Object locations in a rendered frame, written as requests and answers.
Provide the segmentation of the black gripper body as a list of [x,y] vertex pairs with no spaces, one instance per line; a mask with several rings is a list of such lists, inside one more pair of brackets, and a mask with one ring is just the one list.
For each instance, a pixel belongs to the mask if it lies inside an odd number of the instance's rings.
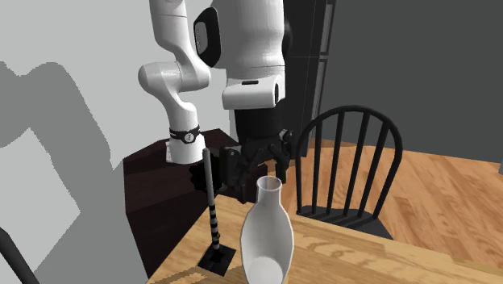
[[238,142],[261,140],[278,136],[282,131],[292,132],[287,124],[284,107],[235,110],[235,128]]

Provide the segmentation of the white vase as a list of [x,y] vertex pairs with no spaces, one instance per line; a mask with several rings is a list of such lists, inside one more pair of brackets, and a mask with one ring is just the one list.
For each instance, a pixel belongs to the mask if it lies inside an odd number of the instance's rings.
[[256,181],[256,203],[247,213],[240,236],[247,284],[285,284],[294,251],[293,227],[281,205],[282,182],[273,176]]

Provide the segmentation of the dark tall cabinet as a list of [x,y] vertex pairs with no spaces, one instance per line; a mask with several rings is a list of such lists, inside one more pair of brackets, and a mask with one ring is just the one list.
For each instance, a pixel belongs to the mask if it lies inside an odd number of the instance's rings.
[[320,111],[337,0],[284,0],[293,40],[285,58],[284,125],[299,136]]

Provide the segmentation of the black rod on square base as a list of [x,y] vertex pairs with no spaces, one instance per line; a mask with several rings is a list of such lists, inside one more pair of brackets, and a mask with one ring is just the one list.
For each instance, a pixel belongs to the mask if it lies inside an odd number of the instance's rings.
[[236,250],[220,244],[221,236],[218,230],[210,150],[208,148],[202,150],[202,157],[206,178],[207,203],[210,214],[211,244],[203,254],[197,266],[224,277],[236,254]]

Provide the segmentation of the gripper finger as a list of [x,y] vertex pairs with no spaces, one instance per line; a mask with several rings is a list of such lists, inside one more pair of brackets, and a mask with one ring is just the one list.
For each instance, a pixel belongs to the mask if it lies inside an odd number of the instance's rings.
[[241,203],[247,202],[247,176],[257,166],[271,160],[272,154],[265,147],[241,145],[219,149],[219,176],[222,183],[235,191]]
[[289,168],[293,152],[293,132],[283,129],[278,137],[268,146],[268,150],[273,154],[273,160],[276,162],[276,177],[283,184],[287,182],[286,172]]

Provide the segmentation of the black spindle-back chair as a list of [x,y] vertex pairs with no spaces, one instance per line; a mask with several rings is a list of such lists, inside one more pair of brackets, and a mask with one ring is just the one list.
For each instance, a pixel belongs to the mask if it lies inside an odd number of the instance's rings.
[[[342,144],[343,126],[347,113],[360,113],[362,115],[360,132],[358,135],[355,155],[351,168],[351,176],[348,182],[347,193],[342,209],[334,209],[332,207],[336,174],[339,166],[339,153]],[[321,139],[322,139],[322,126],[326,119],[330,117],[337,117],[337,126],[335,132],[335,142],[333,146],[333,154],[330,164],[330,181],[329,189],[326,200],[326,205],[320,207],[318,205],[318,183],[321,167]],[[357,173],[360,168],[360,161],[363,153],[364,142],[368,132],[368,124],[370,118],[374,117],[381,121],[380,132],[376,142],[375,151],[372,157],[372,162],[368,171],[367,179],[365,182],[364,191],[360,200],[358,208],[351,207],[352,196],[355,189],[355,181]],[[311,204],[304,206],[302,204],[302,169],[301,169],[301,147],[308,146],[309,134],[315,131],[315,147],[314,147],[314,166],[313,166],[313,185],[312,185],[312,198]],[[380,159],[385,147],[385,141],[388,136],[393,138],[394,155],[392,164],[390,165],[384,185],[380,192],[379,198],[376,202],[373,212],[365,211],[368,203],[368,198],[372,189],[376,171],[380,163]],[[396,177],[397,171],[402,161],[403,156],[403,143],[401,134],[396,124],[386,115],[381,114],[366,106],[347,105],[338,106],[320,114],[316,119],[312,120],[306,128],[302,131],[297,143],[296,156],[295,156],[295,179],[296,179],[296,214],[321,221],[323,223],[334,224],[343,228],[349,228],[358,232],[364,232],[370,235],[379,236],[385,239],[391,239],[389,231],[379,220],[381,210],[384,206],[385,200],[389,194],[391,185]]]

